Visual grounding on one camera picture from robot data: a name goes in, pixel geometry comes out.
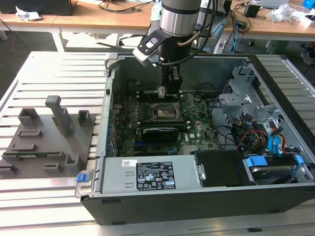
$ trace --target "motherboard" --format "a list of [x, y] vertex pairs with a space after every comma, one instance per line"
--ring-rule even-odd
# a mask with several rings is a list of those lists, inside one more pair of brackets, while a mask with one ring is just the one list
[[109, 124], [114, 134], [109, 156], [187, 155], [219, 149], [209, 102], [201, 93], [183, 94], [176, 102], [141, 102], [133, 95], [119, 99]]

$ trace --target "label sticker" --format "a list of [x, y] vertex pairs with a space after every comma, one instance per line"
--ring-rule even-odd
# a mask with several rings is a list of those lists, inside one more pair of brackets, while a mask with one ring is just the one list
[[128, 167], [128, 166], [136, 166], [137, 165], [137, 160], [123, 160], [123, 166]]
[[171, 161], [137, 163], [136, 166], [137, 189], [139, 191], [176, 189]]

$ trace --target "barcode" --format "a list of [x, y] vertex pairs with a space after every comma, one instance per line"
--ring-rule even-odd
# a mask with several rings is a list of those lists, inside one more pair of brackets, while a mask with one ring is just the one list
[[123, 166], [136, 166], [137, 160], [123, 160]]

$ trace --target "floor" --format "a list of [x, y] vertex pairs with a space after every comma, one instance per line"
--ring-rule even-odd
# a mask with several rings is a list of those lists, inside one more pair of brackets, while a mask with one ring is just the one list
[[[18, 32], [17, 36], [25, 43], [24, 46], [17, 37], [16, 32], [7, 32], [8, 40], [0, 41], [0, 97], [4, 95], [7, 88], [15, 78], [16, 74], [22, 67], [24, 61], [27, 59], [30, 51], [56, 51], [55, 43], [50, 33], [44, 32]], [[105, 51], [127, 51], [130, 49], [125, 48], [109, 48], [106, 46], [95, 45], [94, 38], [91, 34], [72, 34], [67, 33], [63, 35], [64, 45], [67, 46], [68, 52], [105, 52]], [[117, 36], [100, 35], [99, 41], [112, 45], [116, 41]], [[78, 42], [85, 41], [86, 48], [81, 48], [83, 45]], [[241, 45], [237, 48], [238, 54], [266, 54], [266, 40], [255, 40], [253, 46], [249, 46], [249, 40], [243, 40]], [[291, 60], [291, 62], [304, 73], [308, 65], [303, 63], [300, 57], [303, 49], [297, 42], [290, 42], [284, 54]], [[230, 54], [230, 46], [224, 50], [225, 54]], [[311, 66], [306, 74], [306, 78], [313, 84], [315, 83], [315, 65]]]

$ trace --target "aluminum extrusion table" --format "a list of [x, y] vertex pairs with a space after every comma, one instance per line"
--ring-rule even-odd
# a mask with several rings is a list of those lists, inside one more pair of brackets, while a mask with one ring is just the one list
[[[88, 162], [88, 169], [92, 169], [107, 57], [105, 53], [32, 52], [0, 102], [1, 154], [17, 130], [22, 107], [35, 107], [39, 114], [50, 114], [45, 99], [59, 95], [70, 114], [84, 109], [97, 115]], [[314, 88], [288, 60], [278, 56], [258, 58], [292, 104], [301, 108], [298, 112], [314, 132]], [[0, 235], [314, 235], [314, 200], [278, 214], [100, 226], [74, 197], [75, 184], [73, 177], [0, 180]], [[262, 231], [253, 233], [248, 228]]]

